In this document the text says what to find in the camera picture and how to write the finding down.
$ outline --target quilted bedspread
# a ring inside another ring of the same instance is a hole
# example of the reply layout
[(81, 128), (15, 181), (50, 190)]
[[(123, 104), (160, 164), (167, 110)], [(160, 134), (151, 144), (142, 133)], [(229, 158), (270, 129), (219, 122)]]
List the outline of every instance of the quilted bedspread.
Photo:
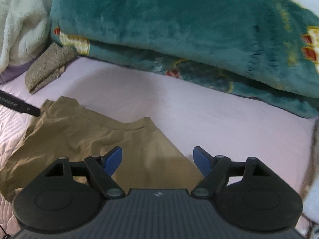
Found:
[[(17, 148), (31, 118), (21, 117), (12, 110), (0, 107), (0, 119), (0, 168), (2, 168)], [(9, 234), (14, 234), (19, 230), (12, 212), (12, 205), (2, 195), (0, 195), (0, 224)]]

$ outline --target bed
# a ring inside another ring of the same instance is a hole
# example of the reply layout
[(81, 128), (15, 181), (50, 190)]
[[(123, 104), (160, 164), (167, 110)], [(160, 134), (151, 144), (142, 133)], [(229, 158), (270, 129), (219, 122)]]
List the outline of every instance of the bed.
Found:
[[(319, 0), (294, 0), (319, 15)], [(72, 97), (84, 107), (121, 122), (150, 117), (191, 159), (201, 146), (233, 161), (256, 156), (300, 191), (312, 145), (314, 119), (304, 119), (258, 100), (211, 90), (150, 72), (78, 58), (57, 80), (30, 95), (24, 74), (0, 89), (30, 104)], [(17, 148), (31, 117), (0, 106), (0, 168)], [(0, 224), (19, 230), (11, 204), (0, 196)]]

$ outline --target teal fleece blanket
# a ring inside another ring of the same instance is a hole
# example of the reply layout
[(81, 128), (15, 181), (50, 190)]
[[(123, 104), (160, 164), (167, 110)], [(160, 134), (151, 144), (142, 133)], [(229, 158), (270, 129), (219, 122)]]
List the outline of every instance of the teal fleece blanket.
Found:
[(81, 55), (318, 115), (319, 19), (291, 0), (53, 0)]

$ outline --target metal screw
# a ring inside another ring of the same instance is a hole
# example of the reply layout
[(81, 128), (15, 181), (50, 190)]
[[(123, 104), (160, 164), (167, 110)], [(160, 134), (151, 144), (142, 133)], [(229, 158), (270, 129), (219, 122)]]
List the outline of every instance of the metal screw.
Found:
[(156, 196), (156, 197), (161, 197), (161, 196), (163, 196), (164, 194), (162, 193), (162, 192), (160, 192), (160, 191), (158, 191), (158, 192), (155, 192), (154, 193), (154, 196)]
[(194, 195), (197, 197), (206, 197), (208, 196), (208, 194), (209, 194), (209, 191), (208, 189), (205, 189), (205, 188), (198, 188), (194, 190)]
[(110, 197), (119, 197), (123, 194), (123, 191), (121, 189), (118, 188), (113, 188), (113, 189), (109, 189), (106, 194)]

